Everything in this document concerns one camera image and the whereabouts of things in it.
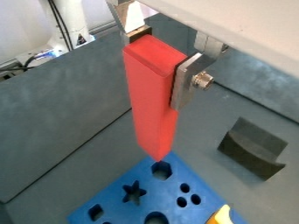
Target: red rectangular block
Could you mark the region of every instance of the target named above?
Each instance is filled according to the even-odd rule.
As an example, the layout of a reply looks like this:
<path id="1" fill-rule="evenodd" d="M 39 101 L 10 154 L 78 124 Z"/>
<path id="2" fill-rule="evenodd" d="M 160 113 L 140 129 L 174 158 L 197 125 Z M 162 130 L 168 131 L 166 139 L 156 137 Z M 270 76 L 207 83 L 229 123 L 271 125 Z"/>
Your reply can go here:
<path id="1" fill-rule="evenodd" d="M 183 53 L 151 35 L 124 48 L 136 140 L 156 161 L 173 147 L 178 120 L 171 108 L 174 70 L 185 59 Z"/>

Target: cable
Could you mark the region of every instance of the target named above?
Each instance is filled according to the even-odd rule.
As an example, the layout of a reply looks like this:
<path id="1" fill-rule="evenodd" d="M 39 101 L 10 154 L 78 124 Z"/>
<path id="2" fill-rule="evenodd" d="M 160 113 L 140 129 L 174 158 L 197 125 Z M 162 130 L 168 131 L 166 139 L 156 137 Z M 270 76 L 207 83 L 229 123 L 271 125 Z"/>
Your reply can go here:
<path id="1" fill-rule="evenodd" d="M 35 66 L 28 66 L 28 67 L 20 66 L 16 68 L 7 68 L 7 69 L 0 68 L 0 72 L 10 72 L 10 71 L 24 70 L 24 69 L 32 69 L 32 68 L 35 68 Z"/>
<path id="2" fill-rule="evenodd" d="M 36 60 L 36 55 L 34 55 L 23 64 L 23 70 L 27 71 L 28 70 L 28 66 L 30 64 Z"/>
<path id="3" fill-rule="evenodd" d="M 56 20 L 58 26 L 60 27 L 60 33 L 62 33 L 62 36 L 63 36 L 66 45 L 67 45 L 67 47 L 68 47 L 68 50 L 71 51 L 70 43 L 68 43 L 68 40 L 66 39 L 64 31 L 63 31 L 63 29 L 62 29 L 62 23 L 60 23 L 60 20 L 59 20 L 59 18 L 58 18 L 58 15 L 56 15 L 56 12 L 55 12 L 55 9 L 54 9 L 52 0 L 48 0 L 48 2 L 50 2 L 50 5 L 51 5 L 51 11 L 52 11 L 52 14 L 54 14 L 54 16 L 55 16 L 55 20 Z"/>
<path id="4" fill-rule="evenodd" d="M 51 3 L 52 3 L 52 6 L 54 6 L 54 8 L 55 8 L 55 10 L 56 10 L 58 15 L 59 15 L 59 18 L 60 18 L 60 21 L 62 21 L 62 24 L 63 24 L 63 27 L 64 27 L 64 30 L 66 30 L 66 33 L 67 33 L 67 36 L 68 36 L 68 40 L 70 40 L 70 49 L 74 50 L 72 43 L 71 43 L 71 35 L 70 35 L 70 31 L 68 31 L 67 25 L 64 24 L 64 21 L 63 21 L 63 18 L 62 18 L 62 14 L 60 14 L 60 12 L 59 12 L 59 9 L 58 9 L 58 7 L 56 7 L 56 4 L 55 4 L 54 0 L 51 0 Z"/>

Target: gray floor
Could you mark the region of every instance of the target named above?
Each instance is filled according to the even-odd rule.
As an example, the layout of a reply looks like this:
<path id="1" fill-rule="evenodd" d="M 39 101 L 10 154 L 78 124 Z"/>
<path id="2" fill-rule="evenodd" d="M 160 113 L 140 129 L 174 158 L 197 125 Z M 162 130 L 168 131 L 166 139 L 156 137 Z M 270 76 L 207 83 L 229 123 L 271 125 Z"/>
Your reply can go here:
<path id="1" fill-rule="evenodd" d="M 218 146 L 243 116 L 289 145 L 286 168 L 262 181 Z M 298 223 L 299 125 L 226 88 L 199 91 L 182 110 L 173 149 L 249 223 Z M 63 224 L 66 217 L 146 156 L 126 113 L 68 159 L 7 204 L 14 224 Z"/>

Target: yellow object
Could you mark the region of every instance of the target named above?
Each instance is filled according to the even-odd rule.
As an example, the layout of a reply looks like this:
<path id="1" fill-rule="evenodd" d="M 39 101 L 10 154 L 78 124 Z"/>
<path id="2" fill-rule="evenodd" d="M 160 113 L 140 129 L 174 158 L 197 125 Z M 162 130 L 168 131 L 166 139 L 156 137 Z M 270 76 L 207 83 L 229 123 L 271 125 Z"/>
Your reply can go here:
<path id="1" fill-rule="evenodd" d="M 206 224 L 234 224 L 230 219 L 230 206 L 225 205 L 221 210 L 210 217 Z"/>

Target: silver bracket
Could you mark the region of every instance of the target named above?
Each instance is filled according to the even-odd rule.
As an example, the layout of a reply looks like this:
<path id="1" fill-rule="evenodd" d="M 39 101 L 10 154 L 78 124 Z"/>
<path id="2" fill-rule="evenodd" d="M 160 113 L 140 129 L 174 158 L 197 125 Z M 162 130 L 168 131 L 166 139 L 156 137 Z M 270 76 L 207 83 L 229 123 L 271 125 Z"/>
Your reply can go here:
<path id="1" fill-rule="evenodd" d="M 198 31 L 194 47 L 199 50 L 177 67 L 171 107 L 177 110 L 191 101 L 195 88 L 207 90 L 214 78 L 206 73 L 227 46 Z"/>
<path id="2" fill-rule="evenodd" d="M 144 15 L 138 1 L 107 0 L 107 6 L 116 20 L 126 46 L 146 34 L 152 35 L 152 28 L 146 25 Z"/>

